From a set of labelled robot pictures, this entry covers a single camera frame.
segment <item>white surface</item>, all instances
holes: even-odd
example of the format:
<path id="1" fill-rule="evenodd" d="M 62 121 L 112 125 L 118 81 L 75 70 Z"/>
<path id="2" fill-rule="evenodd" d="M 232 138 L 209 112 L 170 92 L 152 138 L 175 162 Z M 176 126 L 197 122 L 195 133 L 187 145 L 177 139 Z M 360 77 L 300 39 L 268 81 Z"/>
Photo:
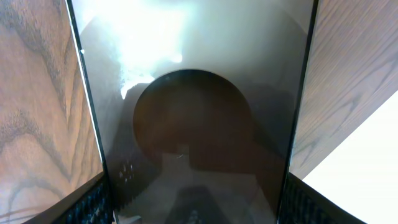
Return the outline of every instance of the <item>white surface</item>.
<path id="1" fill-rule="evenodd" d="M 366 223 L 396 223 L 397 140 L 398 92 L 303 181 Z"/>

